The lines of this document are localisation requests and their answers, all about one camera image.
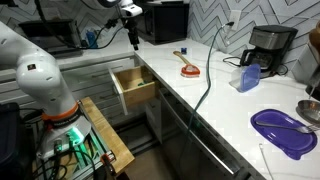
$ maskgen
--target open drawer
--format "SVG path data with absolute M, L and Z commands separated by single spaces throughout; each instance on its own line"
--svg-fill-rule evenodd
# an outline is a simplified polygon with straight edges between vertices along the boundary
M 159 82 L 145 66 L 120 72 L 109 69 L 109 72 L 125 115 L 128 114 L 128 108 L 142 104 L 158 95 Z

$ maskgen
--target coffee maker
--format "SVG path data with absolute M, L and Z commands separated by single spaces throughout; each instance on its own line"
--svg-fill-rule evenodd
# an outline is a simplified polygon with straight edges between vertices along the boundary
M 297 32 L 297 29 L 279 25 L 255 26 L 249 43 L 256 47 L 243 51 L 240 65 L 259 64 L 261 78 L 277 72 Z

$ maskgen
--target purple plate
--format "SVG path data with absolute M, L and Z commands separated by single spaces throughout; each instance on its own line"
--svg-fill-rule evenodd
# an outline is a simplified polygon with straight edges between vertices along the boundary
M 260 111 L 251 117 L 252 126 L 292 159 L 299 160 L 317 145 L 318 138 L 314 132 L 303 134 L 290 129 L 260 126 L 255 123 L 256 120 L 293 128 L 305 125 L 274 109 Z

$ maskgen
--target wall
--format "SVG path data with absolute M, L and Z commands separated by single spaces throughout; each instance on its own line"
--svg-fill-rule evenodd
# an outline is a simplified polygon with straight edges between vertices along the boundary
M 34 0 L 14 0 L 19 7 L 0 5 L 0 21 L 21 33 L 20 22 L 39 20 Z M 41 0 L 46 19 L 56 17 L 71 18 L 77 21 L 82 37 L 87 29 L 100 29 L 112 17 L 117 17 L 115 8 L 108 10 L 91 10 L 80 0 Z M 102 36 L 112 33 L 104 31 Z
M 308 45 L 308 33 L 320 20 L 319 9 L 319 0 L 191 0 L 188 36 L 211 45 L 217 28 L 228 22 L 230 11 L 241 10 L 238 30 L 228 35 L 230 45 L 223 41 L 221 34 L 215 43 L 215 48 L 241 56 L 244 49 L 253 48 L 248 42 L 254 26 L 281 24 L 294 27 L 299 32 L 283 63 L 291 70 L 290 76 L 304 81 L 308 77 L 303 72 L 310 76 L 308 68 L 316 65 L 315 53 L 311 53 Z

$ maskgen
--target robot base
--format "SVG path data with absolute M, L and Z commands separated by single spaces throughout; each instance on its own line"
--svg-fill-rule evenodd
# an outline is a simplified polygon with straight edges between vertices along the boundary
M 91 123 L 81 115 L 66 127 L 44 131 L 37 156 L 41 159 L 48 159 L 56 153 L 70 149 L 70 146 L 78 146 L 84 141 L 90 130 Z

